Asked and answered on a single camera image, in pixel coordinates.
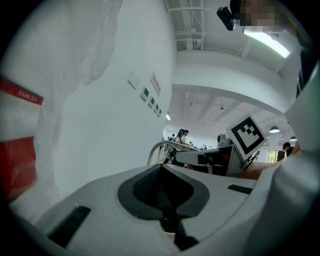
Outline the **person's black shirt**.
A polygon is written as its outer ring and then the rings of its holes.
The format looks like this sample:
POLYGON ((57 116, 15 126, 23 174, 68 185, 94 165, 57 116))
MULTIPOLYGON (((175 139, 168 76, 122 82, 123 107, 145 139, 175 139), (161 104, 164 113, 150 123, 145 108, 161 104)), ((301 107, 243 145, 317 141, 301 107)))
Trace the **person's black shirt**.
POLYGON ((294 14, 293 24, 295 25, 295 35, 301 48, 301 67, 296 87, 297 98, 307 85, 319 58, 316 51, 316 39, 311 20, 301 13, 297 13, 294 14))

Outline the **ceiling tube light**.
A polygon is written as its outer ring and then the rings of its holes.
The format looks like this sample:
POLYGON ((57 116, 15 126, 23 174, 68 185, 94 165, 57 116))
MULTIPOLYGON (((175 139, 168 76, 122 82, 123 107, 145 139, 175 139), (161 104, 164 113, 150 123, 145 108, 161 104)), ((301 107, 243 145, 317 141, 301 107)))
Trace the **ceiling tube light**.
POLYGON ((290 55, 290 51, 286 47, 284 47, 276 39, 273 39, 270 35, 264 32, 254 32, 244 28, 243 34, 266 45, 267 47, 278 53, 280 56, 282 56, 284 59, 287 59, 290 55))

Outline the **person's right forearm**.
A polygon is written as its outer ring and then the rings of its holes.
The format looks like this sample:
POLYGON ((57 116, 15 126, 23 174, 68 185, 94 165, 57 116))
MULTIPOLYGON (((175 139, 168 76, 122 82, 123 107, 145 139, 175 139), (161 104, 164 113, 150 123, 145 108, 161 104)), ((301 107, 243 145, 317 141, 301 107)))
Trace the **person's right forearm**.
POLYGON ((258 180, 262 171, 269 169, 269 168, 276 168, 276 167, 280 166, 281 164, 283 164, 286 160, 293 157, 294 155, 299 154, 300 152, 301 152, 300 145, 298 143, 296 143, 291 154, 288 157, 286 157, 278 162, 275 162, 275 163, 261 163, 261 162, 252 163, 241 174, 241 177, 243 179, 258 180))

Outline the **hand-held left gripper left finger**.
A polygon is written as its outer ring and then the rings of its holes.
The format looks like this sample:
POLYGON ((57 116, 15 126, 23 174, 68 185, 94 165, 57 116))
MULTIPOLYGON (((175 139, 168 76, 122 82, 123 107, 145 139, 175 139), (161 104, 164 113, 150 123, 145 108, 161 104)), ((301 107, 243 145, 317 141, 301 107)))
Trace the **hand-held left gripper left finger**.
POLYGON ((90 209, 67 245, 81 256, 170 256, 175 245, 158 220, 132 216, 120 204, 118 189, 148 166, 93 180, 62 199, 37 221, 37 229, 49 235, 76 207, 90 209))

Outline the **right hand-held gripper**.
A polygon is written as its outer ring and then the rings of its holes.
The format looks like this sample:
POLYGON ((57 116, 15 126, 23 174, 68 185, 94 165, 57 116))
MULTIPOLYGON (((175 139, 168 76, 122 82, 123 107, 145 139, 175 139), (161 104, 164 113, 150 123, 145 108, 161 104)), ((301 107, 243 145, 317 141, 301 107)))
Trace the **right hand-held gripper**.
POLYGON ((241 178, 266 141, 256 121, 246 114, 217 136, 216 149, 179 152, 176 160, 193 166, 208 165, 209 174, 241 178))

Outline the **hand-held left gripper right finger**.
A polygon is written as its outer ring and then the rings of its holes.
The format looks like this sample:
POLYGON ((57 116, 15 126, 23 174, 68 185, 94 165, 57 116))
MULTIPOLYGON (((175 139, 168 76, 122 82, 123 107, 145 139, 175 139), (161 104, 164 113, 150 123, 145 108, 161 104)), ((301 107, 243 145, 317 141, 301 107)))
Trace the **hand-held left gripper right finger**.
POLYGON ((162 165, 193 188, 187 205, 194 210, 204 203, 201 211, 192 216, 184 214, 181 224, 185 235, 196 241, 187 252, 242 252, 252 228, 252 221, 244 210, 248 193, 230 189, 236 185, 248 189, 256 186, 251 179, 224 177, 188 170, 175 165, 162 165))

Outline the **red white wall sign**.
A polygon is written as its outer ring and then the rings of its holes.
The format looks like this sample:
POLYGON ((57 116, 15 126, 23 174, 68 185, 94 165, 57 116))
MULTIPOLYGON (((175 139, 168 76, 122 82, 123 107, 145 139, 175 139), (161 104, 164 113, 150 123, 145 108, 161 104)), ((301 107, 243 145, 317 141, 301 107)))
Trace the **red white wall sign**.
POLYGON ((157 78, 157 75, 156 75, 156 73, 154 71, 151 74, 150 82, 151 82, 153 88, 155 89, 157 95, 159 96, 161 94, 161 89, 162 88, 160 86, 160 83, 159 83, 159 80, 157 78))

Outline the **large clear water bottle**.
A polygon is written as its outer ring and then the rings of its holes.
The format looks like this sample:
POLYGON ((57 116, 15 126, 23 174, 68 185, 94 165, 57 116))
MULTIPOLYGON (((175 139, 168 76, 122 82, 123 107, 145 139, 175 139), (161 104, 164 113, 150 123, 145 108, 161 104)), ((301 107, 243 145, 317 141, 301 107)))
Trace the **large clear water bottle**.
POLYGON ((0 181, 17 208, 58 194, 52 161, 63 105, 114 52, 123 0, 44 0, 0 61, 0 181))

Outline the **white light switch plate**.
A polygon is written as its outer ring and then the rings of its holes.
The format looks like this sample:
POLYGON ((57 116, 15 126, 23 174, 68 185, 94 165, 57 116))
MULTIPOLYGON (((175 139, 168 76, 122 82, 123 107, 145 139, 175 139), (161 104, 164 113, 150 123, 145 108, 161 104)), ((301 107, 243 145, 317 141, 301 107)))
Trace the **white light switch plate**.
POLYGON ((136 71, 132 71, 127 82, 136 90, 141 83, 140 77, 136 71))

